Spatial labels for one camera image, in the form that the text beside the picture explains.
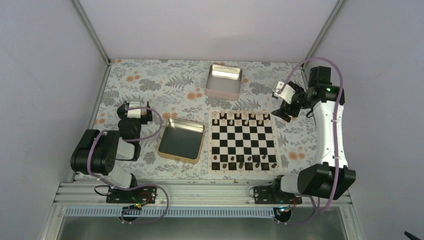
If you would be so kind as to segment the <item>empty silver pink tin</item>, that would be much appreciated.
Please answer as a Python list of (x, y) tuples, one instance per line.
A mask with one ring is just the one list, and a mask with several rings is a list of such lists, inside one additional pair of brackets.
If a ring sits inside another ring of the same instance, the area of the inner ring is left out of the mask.
[(236, 101), (240, 97), (243, 71), (239, 67), (212, 64), (207, 76), (205, 95)]

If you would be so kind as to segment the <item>left aluminium corner post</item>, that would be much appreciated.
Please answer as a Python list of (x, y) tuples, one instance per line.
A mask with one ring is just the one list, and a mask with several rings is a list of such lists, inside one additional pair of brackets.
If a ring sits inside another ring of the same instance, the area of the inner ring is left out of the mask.
[(84, 7), (81, 3), (80, 0), (70, 0), (70, 2), (73, 4), (73, 6), (76, 9), (76, 12), (78, 14), (78, 16), (80, 17), (83, 26), (85, 27), (85, 29), (87, 30), (91, 40), (93, 41), (97, 51), (99, 52), (101, 58), (103, 59), (103, 61), (109, 65), (110, 64), (110, 58), (108, 57), (108, 54), (105, 51), (105, 48), (103, 47), (91, 21), (89, 20), (89, 17), (86, 13), (86, 11), (84, 10)]

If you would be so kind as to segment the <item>gold tin tray with pieces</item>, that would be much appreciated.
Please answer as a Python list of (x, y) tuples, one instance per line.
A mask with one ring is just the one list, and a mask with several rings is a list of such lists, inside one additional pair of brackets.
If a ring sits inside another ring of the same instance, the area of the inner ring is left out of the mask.
[(205, 131), (206, 127), (203, 123), (169, 118), (158, 146), (159, 156), (192, 165), (197, 164)]

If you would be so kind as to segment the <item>aluminium corner post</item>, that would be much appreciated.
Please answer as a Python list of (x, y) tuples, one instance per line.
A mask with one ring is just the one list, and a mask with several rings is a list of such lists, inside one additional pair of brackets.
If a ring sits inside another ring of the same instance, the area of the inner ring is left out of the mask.
[(312, 46), (310, 47), (307, 55), (305, 56), (305, 60), (309, 59), (311, 57), (314, 57), (318, 48), (320, 47), (321, 43), (323, 42), (329, 28), (332, 26), (333, 22), (335, 21), (336, 17), (339, 15), (339, 12), (342, 10), (342, 8), (345, 5), (346, 0), (337, 0), (335, 2), (335, 5), (333, 6), (330, 14), (328, 15), (325, 23), (323, 24), (322, 28), (320, 29), (318, 35), (316, 36)]
[(101, 58), (103, 59), (103, 61), (109, 65), (110, 64), (110, 58), (108, 57), (108, 54), (105, 51), (105, 48), (103, 47), (91, 21), (89, 20), (89, 17), (86, 13), (86, 11), (84, 10), (84, 7), (81, 3), (80, 0), (70, 0), (70, 2), (73, 4), (73, 6), (76, 9), (76, 12), (78, 14), (78, 16), (80, 17), (83, 26), (85, 27), (85, 29), (87, 30), (91, 40), (93, 41), (97, 51), (99, 52)]

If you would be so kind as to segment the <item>floral patterned table mat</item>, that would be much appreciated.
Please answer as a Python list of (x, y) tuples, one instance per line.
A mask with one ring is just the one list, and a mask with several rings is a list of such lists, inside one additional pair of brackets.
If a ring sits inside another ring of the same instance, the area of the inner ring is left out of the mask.
[(208, 60), (115, 59), (102, 94), (94, 128), (116, 130), (118, 107), (124, 101), (149, 103), (155, 110), (153, 121), (141, 128), (146, 137), (137, 161), (118, 161), (117, 165), (139, 180), (268, 180), (265, 174), (220, 174), (208, 171), (208, 141), (204, 140), (198, 163), (166, 159), (158, 154), (160, 135), (154, 135), (160, 122), (178, 118), (208, 124), (210, 110), (274, 111), (280, 102), (271, 97), (276, 82), (287, 77), (304, 86), (303, 73), (292, 73), (294, 63), (225, 61), (226, 66), (242, 69), (239, 99), (229, 101), (206, 96), (211, 62)]

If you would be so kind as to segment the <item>black white chessboard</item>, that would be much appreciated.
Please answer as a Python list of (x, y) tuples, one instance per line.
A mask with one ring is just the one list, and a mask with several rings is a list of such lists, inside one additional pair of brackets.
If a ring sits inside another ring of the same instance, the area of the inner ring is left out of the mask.
[(210, 110), (208, 171), (272, 175), (282, 169), (276, 123), (268, 111)]

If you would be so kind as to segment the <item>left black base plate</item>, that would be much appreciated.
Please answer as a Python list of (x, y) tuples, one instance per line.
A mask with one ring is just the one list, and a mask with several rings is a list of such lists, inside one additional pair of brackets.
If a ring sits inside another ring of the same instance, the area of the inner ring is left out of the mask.
[(131, 191), (110, 188), (105, 201), (108, 204), (154, 204), (156, 195), (155, 186), (144, 186)]

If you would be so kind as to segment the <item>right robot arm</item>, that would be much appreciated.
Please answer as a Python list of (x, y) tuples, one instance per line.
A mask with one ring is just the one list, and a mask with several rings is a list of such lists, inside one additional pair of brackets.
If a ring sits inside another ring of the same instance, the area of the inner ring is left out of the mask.
[(271, 198), (278, 204), (290, 195), (308, 195), (337, 200), (355, 182), (356, 172), (349, 169), (344, 153), (342, 116), (345, 96), (341, 86), (331, 82), (331, 68), (313, 67), (307, 89), (293, 81), (276, 83), (273, 98), (282, 99), (272, 115), (286, 122), (301, 109), (310, 109), (315, 119), (317, 148), (315, 164), (297, 175), (279, 175), (272, 182)]

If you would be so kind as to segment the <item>aluminium front rail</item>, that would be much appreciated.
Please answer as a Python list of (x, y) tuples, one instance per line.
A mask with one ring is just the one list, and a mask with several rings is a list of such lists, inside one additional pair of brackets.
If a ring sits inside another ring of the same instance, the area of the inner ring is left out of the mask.
[[(162, 181), (157, 185), (168, 194), (171, 207), (255, 207), (252, 186), (261, 181)], [(94, 192), (93, 181), (60, 183), (53, 199), (54, 205), (103, 206), (106, 196)]]

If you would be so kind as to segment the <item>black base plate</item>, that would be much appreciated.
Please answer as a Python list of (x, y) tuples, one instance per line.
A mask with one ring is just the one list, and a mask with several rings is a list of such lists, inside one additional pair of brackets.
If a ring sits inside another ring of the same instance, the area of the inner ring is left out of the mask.
[(105, 201), (108, 204), (154, 204), (156, 195), (155, 186), (144, 186), (131, 191), (110, 188)]
[(294, 193), (287, 193), (281, 190), (274, 190), (271, 185), (259, 185), (252, 188), (251, 196), (254, 198), (256, 205), (290, 205), (302, 204), (301, 197)]

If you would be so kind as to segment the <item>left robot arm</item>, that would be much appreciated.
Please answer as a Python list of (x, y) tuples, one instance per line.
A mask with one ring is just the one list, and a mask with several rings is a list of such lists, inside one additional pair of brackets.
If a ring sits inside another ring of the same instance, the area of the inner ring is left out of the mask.
[(149, 103), (142, 108), (140, 102), (124, 101), (116, 112), (118, 130), (87, 129), (71, 155), (70, 166), (75, 172), (119, 189), (119, 196), (131, 203), (139, 197), (136, 177), (116, 166), (116, 161), (138, 160), (141, 128), (153, 120), (153, 111)]

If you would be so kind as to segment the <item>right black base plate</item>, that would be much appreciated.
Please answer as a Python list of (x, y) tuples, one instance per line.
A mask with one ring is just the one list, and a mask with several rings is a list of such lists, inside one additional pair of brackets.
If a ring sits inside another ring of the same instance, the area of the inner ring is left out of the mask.
[(290, 205), (302, 204), (301, 197), (294, 193), (287, 193), (281, 190), (274, 190), (271, 185), (259, 185), (252, 188), (251, 196), (254, 198), (256, 205)]

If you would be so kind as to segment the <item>right aluminium corner post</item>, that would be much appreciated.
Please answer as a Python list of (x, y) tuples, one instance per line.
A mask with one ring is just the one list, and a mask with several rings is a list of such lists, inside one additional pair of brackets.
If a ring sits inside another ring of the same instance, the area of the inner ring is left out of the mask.
[(321, 43), (323, 42), (329, 28), (332, 26), (333, 22), (335, 21), (336, 17), (339, 15), (339, 12), (342, 10), (342, 8), (345, 5), (346, 0), (337, 0), (335, 2), (335, 5), (333, 6), (330, 14), (328, 15), (325, 23), (323, 24), (322, 28), (320, 29), (318, 35), (316, 36), (312, 46), (310, 47), (307, 55), (305, 56), (305, 60), (309, 59), (311, 57), (314, 57), (318, 48), (320, 47)]

